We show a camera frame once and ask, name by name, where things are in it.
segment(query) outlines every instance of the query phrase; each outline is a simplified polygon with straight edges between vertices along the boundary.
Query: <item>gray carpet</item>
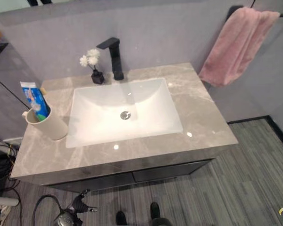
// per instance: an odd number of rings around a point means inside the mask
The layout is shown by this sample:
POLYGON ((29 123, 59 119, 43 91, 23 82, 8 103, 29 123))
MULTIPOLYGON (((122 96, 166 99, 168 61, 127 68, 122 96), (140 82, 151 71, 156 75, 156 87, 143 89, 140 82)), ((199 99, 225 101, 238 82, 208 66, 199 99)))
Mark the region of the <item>gray carpet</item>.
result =
MULTIPOLYGON (((265 120, 232 124, 240 144, 189 176, 93 192, 85 198, 98 206, 84 213, 86 226, 115 225, 122 210, 130 225, 147 226, 150 204, 159 203, 161 215, 175 226, 273 226, 283 225, 283 144, 265 120)), ((31 225, 34 205, 42 194, 53 194, 66 207, 75 194, 20 183, 23 225, 31 225)), ((5 194, 15 197, 11 192, 5 194)), ((37 225, 49 226, 58 210, 45 200, 37 211, 37 225)), ((18 226, 19 207, 14 207, 7 226, 18 226)))

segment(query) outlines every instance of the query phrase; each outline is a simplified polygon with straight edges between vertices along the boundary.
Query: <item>baseboard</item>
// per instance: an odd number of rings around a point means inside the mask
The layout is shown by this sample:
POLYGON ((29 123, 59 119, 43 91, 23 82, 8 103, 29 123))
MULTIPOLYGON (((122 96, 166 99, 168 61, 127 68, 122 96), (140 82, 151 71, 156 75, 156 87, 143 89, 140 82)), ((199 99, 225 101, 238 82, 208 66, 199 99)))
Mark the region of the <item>baseboard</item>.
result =
POLYGON ((249 119, 241 119, 241 120, 236 120, 236 121, 228 121, 227 124, 235 124, 235 123, 241 123, 241 122, 246 122, 246 121, 253 121, 253 120, 259 120, 259 119, 266 119, 268 115, 260 116, 260 117, 255 117, 255 118, 249 118, 249 119))
POLYGON ((275 123, 275 121, 269 115, 265 118, 265 120, 267 121, 267 123, 270 125, 270 127, 274 130, 278 138, 283 143, 283 132, 280 129, 280 127, 277 125, 277 123, 275 123))
POLYGON ((280 127, 275 123, 275 121, 270 117, 270 115, 265 115, 265 116, 260 116, 260 117, 255 117, 255 118, 249 118, 249 119, 242 119, 242 120, 236 120, 236 121, 229 121, 227 124, 235 124, 235 123, 241 123, 241 122, 246 122, 246 121, 253 121, 253 120, 259 120, 259 119, 265 119, 269 126, 273 129, 277 137, 281 140, 283 143, 283 132, 280 129, 280 127))
POLYGON ((4 139, 3 142, 8 143, 10 145, 21 145, 23 137, 15 137, 15 138, 9 138, 9 139, 4 139))

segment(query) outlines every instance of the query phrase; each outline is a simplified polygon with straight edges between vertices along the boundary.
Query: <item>white cup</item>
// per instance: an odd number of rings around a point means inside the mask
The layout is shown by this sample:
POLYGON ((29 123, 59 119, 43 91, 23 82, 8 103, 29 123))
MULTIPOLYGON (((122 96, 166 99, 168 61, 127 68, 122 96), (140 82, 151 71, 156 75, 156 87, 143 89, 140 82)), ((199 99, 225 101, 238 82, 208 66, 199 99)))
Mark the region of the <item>white cup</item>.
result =
POLYGON ((33 112, 30 109, 28 112, 23 112, 22 116, 26 122, 36 127, 43 134, 51 138, 52 140, 60 140, 67 135, 68 126, 66 123, 50 108, 50 113, 43 121, 38 121, 33 112))

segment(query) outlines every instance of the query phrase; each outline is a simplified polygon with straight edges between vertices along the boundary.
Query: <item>toothpaste tube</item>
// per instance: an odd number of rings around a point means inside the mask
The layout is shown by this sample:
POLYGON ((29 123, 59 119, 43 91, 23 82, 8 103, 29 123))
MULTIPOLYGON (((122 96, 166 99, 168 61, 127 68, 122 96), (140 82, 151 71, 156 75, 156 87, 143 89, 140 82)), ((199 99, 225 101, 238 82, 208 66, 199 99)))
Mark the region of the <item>toothpaste tube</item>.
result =
POLYGON ((49 108, 42 93, 34 82, 20 82, 22 90, 30 103, 35 115, 42 121, 49 115, 49 108))

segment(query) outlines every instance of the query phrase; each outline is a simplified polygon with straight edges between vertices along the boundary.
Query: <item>drain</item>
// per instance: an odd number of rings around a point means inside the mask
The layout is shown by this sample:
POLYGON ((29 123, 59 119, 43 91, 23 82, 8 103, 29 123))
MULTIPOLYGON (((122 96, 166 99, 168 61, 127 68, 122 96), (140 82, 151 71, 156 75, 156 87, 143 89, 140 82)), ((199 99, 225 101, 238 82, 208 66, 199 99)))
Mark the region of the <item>drain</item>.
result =
POLYGON ((122 119, 122 120, 127 120, 127 119, 130 119, 131 113, 128 112, 128 111, 124 111, 124 112, 121 113, 120 116, 121 116, 121 119, 122 119))

